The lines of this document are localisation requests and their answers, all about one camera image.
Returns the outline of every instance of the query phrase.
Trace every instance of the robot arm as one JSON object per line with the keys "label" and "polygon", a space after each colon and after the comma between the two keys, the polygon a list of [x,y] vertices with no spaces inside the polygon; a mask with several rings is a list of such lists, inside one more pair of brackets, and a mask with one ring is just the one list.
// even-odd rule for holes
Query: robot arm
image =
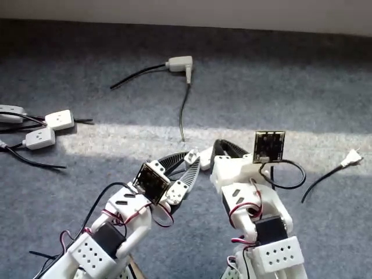
{"label": "robot arm", "polygon": [[208,163],[213,168],[210,180],[222,196],[230,224],[243,233],[232,239],[239,245],[227,258],[229,267],[222,278],[307,279],[297,237],[288,237],[292,218],[259,174],[254,155],[243,151],[219,140],[201,152],[201,168],[207,169]]}
{"label": "robot arm", "polygon": [[[172,185],[168,178],[185,162],[185,173]],[[130,252],[149,233],[152,218],[175,212],[192,190],[199,174],[196,151],[181,152],[144,163],[132,183],[117,191],[102,214],[74,241],[42,279],[135,278],[128,265]],[[124,235],[114,226],[124,226]]]}

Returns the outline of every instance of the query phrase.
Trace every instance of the white power outlet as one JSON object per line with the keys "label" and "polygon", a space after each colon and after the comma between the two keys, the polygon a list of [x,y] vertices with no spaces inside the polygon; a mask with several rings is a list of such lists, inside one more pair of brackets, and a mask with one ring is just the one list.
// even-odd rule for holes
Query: white power outlet
{"label": "white power outlet", "polygon": [[35,150],[47,147],[56,143],[53,129],[49,127],[30,132],[26,135],[23,145],[28,149]]}
{"label": "white power outlet", "polygon": [[[25,114],[24,109],[20,106],[0,105],[0,112],[13,112],[20,115]],[[22,123],[23,118],[15,115],[0,115],[0,122],[3,123]]]}
{"label": "white power outlet", "polygon": [[73,114],[69,109],[46,115],[45,122],[50,128],[52,128],[55,131],[75,126]]}

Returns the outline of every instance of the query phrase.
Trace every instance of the black electrical cord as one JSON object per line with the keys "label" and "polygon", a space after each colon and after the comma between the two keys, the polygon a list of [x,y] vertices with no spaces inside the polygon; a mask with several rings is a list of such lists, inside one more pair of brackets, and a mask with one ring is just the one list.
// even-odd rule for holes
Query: black electrical cord
{"label": "black electrical cord", "polygon": [[27,116],[27,115],[21,115],[20,113],[15,113],[15,112],[0,112],[0,115],[13,115],[13,116],[18,116],[18,117],[21,117],[21,118],[24,118],[24,119],[27,119],[29,121],[33,121],[33,122],[36,122],[42,126],[47,126],[46,123],[42,122],[42,121],[39,121],[38,119],[35,119],[31,116]]}
{"label": "black electrical cord", "polygon": [[[40,121],[44,121],[45,120],[45,117],[43,116],[30,116],[34,119],[37,119],[37,120],[40,120]],[[92,118],[86,118],[86,119],[81,119],[81,118],[74,118],[74,121],[76,123],[83,123],[83,124],[87,124],[87,122],[93,122],[93,119]]]}
{"label": "black electrical cord", "polygon": [[134,74],[131,74],[130,76],[127,76],[126,78],[120,80],[119,82],[117,82],[116,84],[114,85],[111,85],[110,86],[110,89],[111,90],[114,90],[116,88],[118,88],[119,86],[121,86],[123,83],[125,83],[126,81],[136,77],[136,76],[139,76],[140,74],[143,74],[147,71],[151,71],[151,70],[155,70],[155,69],[158,69],[158,68],[161,68],[161,67],[165,67],[165,64],[160,64],[160,65],[156,65],[156,66],[151,66],[151,67],[147,67],[147,68],[144,68],[140,71],[137,71],[135,72]]}
{"label": "black electrical cord", "polygon": [[247,264],[247,262],[246,262],[246,258],[245,258],[245,251],[246,251],[248,248],[249,248],[249,247],[247,246],[247,247],[245,247],[245,248],[243,249],[243,260],[244,260],[245,268],[246,268],[246,277],[247,277],[247,279],[250,279],[249,268],[248,268],[248,264]]}
{"label": "black electrical cord", "polygon": [[186,94],[185,94],[184,100],[182,101],[182,105],[181,105],[181,108],[180,108],[180,115],[178,117],[178,120],[180,121],[180,132],[181,132],[182,141],[185,141],[184,127],[182,125],[182,113],[184,111],[185,104],[186,104],[187,98],[188,98],[189,93],[190,93],[190,89],[191,89],[191,84],[187,84]]}
{"label": "black electrical cord", "polygon": [[37,163],[31,160],[28,160],[25,157],[19,155],[17,152],[13,150],[13,148],[10,148],[9,146],[5,146],[4,149],[8,151],[11,155],[13,155],[13,157],[15,157],[16,159],[20,160],[23,163],[29,164],[30,166],[41,167],[43,169],[66,169],[67,168],[66,166],[58,166],[54,164],[43,164],[43,163]]}
{"label": "black electrical cord", "polygon": [[[95,202],[93,203],[92,207],[90,208],[87,216],[85,217],[84,221],[83,221],[83,224],[81,225],[78,233],[75,235],[74,239],[77,239],[84,231],[84,228],[86,227],[90,217],[92,216],[93,214],[93,211],[94,209],[97,207],[99,201],[102,199],[103,195],[112,187],[116,186],[116,185],[121,185],[127,189],[129,189],[132,193],[136,194],[135,191],[133,191],[126,183],[124,182],[113,182],[111,184],[109,184],[108,186],[105,187],[105,189],[102,190],[102,192],[98,195],[97,199],[95,200]],[[66,247],[66,249],[68,249],[70,246],[71,246],[72,242],[68,244],[68,246]],[[37,275],[35,276],[34,279],[39,279],[41,278],[52,266],[53,264],[55,264],[61,257],[63,256],[63,253],[59,254],[56,259],[49,265],[47,266],[46,268],[44,267],[42,269],[42,271]]]}
{"label": "black electrical cord", "polygon": [[16,127],[11,127],[11,128],[4,128],[0,130],[0,134],[7,134],[7,133],[13,133],[17,132],[20,130],[27,130],[27,129],[32,129],[32,128],[37,128],[41,127],[40,124],[33,124],[33,125],[26,125],[26,126],[16,126]]}
{"label": "black electrical cord", "polygon": [[259,173],[260,175],[268,182],[270,183],[272,186],[274,187],[277,187],[277,188],[281,188],[281,189],[288,189],[288,190],[291,190],[291,189],[296,189],[298,187],[300,187],[303,183],[305,183],[306,181],[306,172],[305,170],[303,169],[303,167],[301,167],[299,164],[291,161],[291,160],[281,160],[279,161],[278,163],[288,163],[288,164],[291,164],[293,166],[295,166],[297,169],[300,170],[301,172],[301,175],[302,175],[302,178],[300,179],[300,181],[295,184],[295,185],[291,185],[291,186],[283,186],[283,185],[279,185],[277,183],[275,183],[272,179],[268,178],[267,176],[265,176],[263,173],[262,173],[262,169],[263,167],[265,167],[266,163],[263,163],[261,166],[260,166],[260,169],[259,169]]}
{"label": "black electrical cord", "polygon": [[331,176],[332,174],[340,171],[344,169],[344,167],[342,165],[339,165],[337,166],[336,168],[334,168],[333,170],[331,170],[330,172],[326,173],[325,175],[323,175],[322,177],[318,178],[312,185],[310,185],[308,187],[308,189],[306,190],[306,192],[303,194],[303,197],[301,199],[301,203],[304,203],[307,195],[310,193],[310,191],[321,181],[323,181],[324,179],[326,179],[327,177]]}

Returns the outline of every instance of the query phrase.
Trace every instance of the white plastic part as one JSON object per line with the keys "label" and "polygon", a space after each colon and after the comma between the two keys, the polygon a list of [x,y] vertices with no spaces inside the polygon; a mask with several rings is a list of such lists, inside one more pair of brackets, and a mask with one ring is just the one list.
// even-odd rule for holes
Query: white plastic part
{"label": "white plastic part", "polygon": [[52,128],[55,131],[75,126],[74,116],[69,109],[46,115],[45,122],[48,127]]}
{"label": "white plastic part", "polygon": [[303,265],[304,259],[297,237],[291,237],[252,249],[252,265],[256,274],[270,274],[282,270],[292,273],[290,279],[306,279],[302,268],[292,267]]}
{"label": "white plastic part", "polygon": [[214,166],[210,181],[221,193],[221,187],[234,182],[247,182],[254,178],[257,183],[265,183],[259,174],[260,164],[253,164],[253,155],[247,154],[243,158],[230,158],[230,156],[214,157]]}
{"label": "white plastic part", "polygon": [[182,181],[177,180],[165,193],[167,202],[171,205],[178,205],[185,197],[187,190],[188,186]]}
{"label": "white plastic part", "polygon": [[190,150],[184,158],[185,164],[187,167],[194,164],[196,160],[199,158],[199,152],[197,149]]}
{"label": "white plastic part", "polygon": [[23,145],[28,149],[35,150],[44,148],[56,143],[56,138],[53,129],[45,127],[36,131],[32,131],[26,135]]}
{"label": "white plastic part", "polygon": [[115,266],[115,261],[87,233],[68,253],[92,278],[103,278]]}
{"label": "white plastic part", "polygon": [[186,82],[187,84],[191,83],[192,56],[173,57],[165,65],[170,71],[186,72]]}
{"label": "white plastic part", "polygon": [[[20,106],[8,106],[8,105],[0,105],[0,112],[13,112],[19,113],[21,115],[25,115],[25,111]],[[0,115],[0,122],[3,123],[22,123],[23,118],[20,116],[14,115]]]}
{"label": "white plastic part", "polygon": [[346,167],[350,164],[357,164],[362,160],[362,157],[356,152],[355,149],[351,149],[347,154],[346,158],[341,162],[341,166]]}
{"label": "white plastic part", "polygon": [[213,146],[199,153],[201,170],[207,170],[210,168],[210,158],[212,157],[212,152]]}

